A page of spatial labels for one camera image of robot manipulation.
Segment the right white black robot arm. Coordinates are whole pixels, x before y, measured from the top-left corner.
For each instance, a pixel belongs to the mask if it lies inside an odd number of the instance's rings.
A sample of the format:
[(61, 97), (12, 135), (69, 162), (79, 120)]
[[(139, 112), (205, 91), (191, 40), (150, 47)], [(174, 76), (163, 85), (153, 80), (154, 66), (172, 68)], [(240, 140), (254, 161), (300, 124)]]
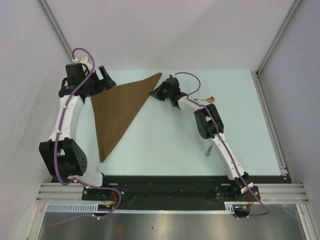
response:
[(193, 110), (196, 127), (199, 135), (208, 140), (224, 165), (227, 177), (233, 184), (230, 188), (231, 196), (242, 201), (252, 191), (254, 183), (249, 174), (244, 170), (232, 152), (224, 134), (224, 124), (213, 103), (203, 104), (191, 98), (190, 94), (181, 91), (177, 78), (172, 75), (163, 81), (157, 88), (149, 93), (150, 96), (160, 101), (168, 99), (174, 108), (180, 110), (189, 108)]

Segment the gold spoon with dark handle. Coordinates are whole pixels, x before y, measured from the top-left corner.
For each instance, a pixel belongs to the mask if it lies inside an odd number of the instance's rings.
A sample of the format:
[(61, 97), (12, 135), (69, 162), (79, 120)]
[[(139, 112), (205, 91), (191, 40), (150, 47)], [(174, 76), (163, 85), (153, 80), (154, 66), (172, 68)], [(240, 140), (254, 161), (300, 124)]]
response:
[(208, 96), (207, 98), (204, 98), (204, 99), (198, 99), (198, 98), (194, 98), (193, 99), (195, 102), (206, 102), (206, 103), (213, 103), (215, 101), (215, 98), (213, 96)]

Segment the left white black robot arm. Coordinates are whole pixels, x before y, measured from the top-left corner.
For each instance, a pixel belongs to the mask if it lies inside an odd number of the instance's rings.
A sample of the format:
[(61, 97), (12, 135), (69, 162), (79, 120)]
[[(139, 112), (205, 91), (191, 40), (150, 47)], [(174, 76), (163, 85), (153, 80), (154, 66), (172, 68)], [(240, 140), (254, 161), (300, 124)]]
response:
[(39, 144), (40, 155), (52, 177), (65, 185), (82, 182), (94, 186), (93, 194), (100, 200), (110, 196), (111, 188), (103, 183), (103, 175), (88, 164), (84, 151), (76, 142), (77, 126), (81, 111), (88, 97), (116, 86), (104, 66), (99, 66), (102, 77), (88, 63), (79, 62), (65, 67), (59, 96), (59, 112), (55, 127), (48, 141)]

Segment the silver fork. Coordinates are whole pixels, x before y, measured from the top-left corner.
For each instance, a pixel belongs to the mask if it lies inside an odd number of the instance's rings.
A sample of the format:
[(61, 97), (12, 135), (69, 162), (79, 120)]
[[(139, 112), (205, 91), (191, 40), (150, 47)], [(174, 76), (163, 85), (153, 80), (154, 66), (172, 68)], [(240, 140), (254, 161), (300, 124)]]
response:
[(210, 145), (209, 148), (207, 149), (207, 151), (205, 152), (206, 157), (209, 157), (211, 155), (212, 148), (213, 148), (213, 146)]

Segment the brown cloth napkin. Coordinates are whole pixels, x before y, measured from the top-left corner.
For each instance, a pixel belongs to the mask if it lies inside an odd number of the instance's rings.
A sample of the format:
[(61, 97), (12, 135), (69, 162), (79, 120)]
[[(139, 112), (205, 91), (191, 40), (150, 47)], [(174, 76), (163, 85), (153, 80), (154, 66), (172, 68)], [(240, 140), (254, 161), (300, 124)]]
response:
[(90, 98), (100, 163), (119, 143), (161, 77), (159, 72), (143, 80), (117, 85)]

